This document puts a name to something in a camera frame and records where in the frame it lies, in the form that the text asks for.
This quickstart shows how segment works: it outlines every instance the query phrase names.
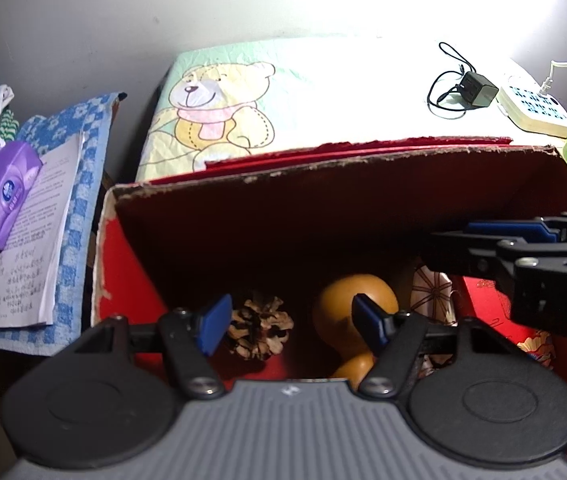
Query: pine cone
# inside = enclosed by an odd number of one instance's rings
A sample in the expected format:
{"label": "pine cone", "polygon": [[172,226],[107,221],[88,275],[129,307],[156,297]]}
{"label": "pine cone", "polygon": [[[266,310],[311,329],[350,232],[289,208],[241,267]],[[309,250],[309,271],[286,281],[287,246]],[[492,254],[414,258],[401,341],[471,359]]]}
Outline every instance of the pine cone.
{"label": "pine cone", "polygon": [[228,327],[230,351],[246,360],[260,361],[280,354],[294,326],[288,313],[278,311],[282,304],[284,302],[276,296],[264,301],[260,294],[254,293],[253,299],[246,300],[243,307],[233,309]]}

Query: white power cable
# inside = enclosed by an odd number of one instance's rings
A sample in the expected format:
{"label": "white power cable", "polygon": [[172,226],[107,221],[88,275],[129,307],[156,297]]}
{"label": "white power cable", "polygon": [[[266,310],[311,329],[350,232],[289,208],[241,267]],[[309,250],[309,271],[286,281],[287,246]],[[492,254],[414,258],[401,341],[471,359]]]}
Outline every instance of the white power cable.
{"label": "white power cable", "polygon": [[554,74],[555,67],[567,68],[567,62],[559,63],[556,61],[550,61],[550,75],[548,75],[546,80],[543,82],[543,85],[541,85],[541,89],[539,90],[539,95],[546,95],[548,93],[548,90],[550,90],[550,86],[552,85],[552,75]]}

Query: blue gripper pad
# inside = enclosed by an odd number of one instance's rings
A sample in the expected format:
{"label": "blue gripper pad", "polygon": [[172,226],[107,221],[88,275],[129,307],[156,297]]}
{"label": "blue gripper pad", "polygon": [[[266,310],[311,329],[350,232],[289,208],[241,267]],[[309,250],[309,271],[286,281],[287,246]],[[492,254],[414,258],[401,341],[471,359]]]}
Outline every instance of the blue gripper pad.
{"label": "blue gripper pad", "polygon": [[552,244],[559,241],[559,231],[541,221],[470,222],[463,230],[473,235],[518,236],[529,244]]}
{"label": "blue gripper pad", "polygon": [[388,344],[383,320],[388,314],[365,294],[353,298],[353,324],[371,352],[378,356]]}
{"label": "blue gripper pad", "polygon": [[204,314],[198,315],[199,331],[195,338],[197,348],[205,356],[211,356],[222,340],[232,318],[232,298],[222,296]]}

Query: black cable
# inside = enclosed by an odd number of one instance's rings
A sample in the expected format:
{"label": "black cable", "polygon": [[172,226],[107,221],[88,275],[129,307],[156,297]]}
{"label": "black cable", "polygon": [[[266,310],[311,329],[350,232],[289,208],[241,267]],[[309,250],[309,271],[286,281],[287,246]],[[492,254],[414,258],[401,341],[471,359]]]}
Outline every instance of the black cable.
{"label": "black cable", "polygon": [[[455,56],[454,54],[451,54],[450,52],[446,51],[446,49],[444,49],[443,46],[448,46],[457,56]],[[441,94],[439,96],[439,98],[437,99],[436,103],[432,101],[431,96],[433,94],[433,90],[435,89],[435,85],[439,82],[439,79],[441,79],[443,76],[445,76],[446,74],[457,74],[460,76],[463,76],[464,73],[466,72],[466,69],[464,67],[464,63],[466,65],[468,65],[468,67],[470,68],[471,72],[476,72],[477,70],[475,69],[474,65],[468,61],[464,56],[462,56],[456,48],[454,48],[454,46],[452,46],[450,43],[446,43],[445,41],[440,41],[439,42],[439,49],[446,54],[446,56],[450,56],[452,57],[452,59],[456,59],[457,61],[461,62],[461,65],[459,65],[459,70],[446,70],[445,72],[441,72],[436,78],[435,81],[433,82],[433,84],[430,87],[430,90],[428,91],[428,96],[426,97],[426,100],[428,102],[429,106],[434,106],[435,108],[439,108],[441,110],[446,110],[449,112],[466,112],[468,110],[472,110],[474,109],[474,107],[471,108],[447,108],[445,106],[441,106],[439,103],[441,101],[443,101],[444,99],[446,99],[446,97],[448,97],[448,95],[458,92],[459,88],[458,85],[453,86],[448,92],[444,92],[443,94]]]}

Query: circular pad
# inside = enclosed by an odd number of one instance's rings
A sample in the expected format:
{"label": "circular pad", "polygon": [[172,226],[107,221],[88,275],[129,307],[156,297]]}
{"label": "circular pad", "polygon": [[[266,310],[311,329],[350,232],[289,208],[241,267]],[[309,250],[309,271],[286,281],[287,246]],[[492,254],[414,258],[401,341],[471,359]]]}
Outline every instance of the circular pad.
{"label": "circular pad", "polygon": [[20,454],[62,469],[111,465],[158,441],[176,416],[170,388],[125,358],[48,361],[4,396],[3,424]]}
{"label": "circular pad", "polygon": [[423,378],[409,412],[435,444],[514,465],[567,448],[567,384],[522,354],[471,354]]}

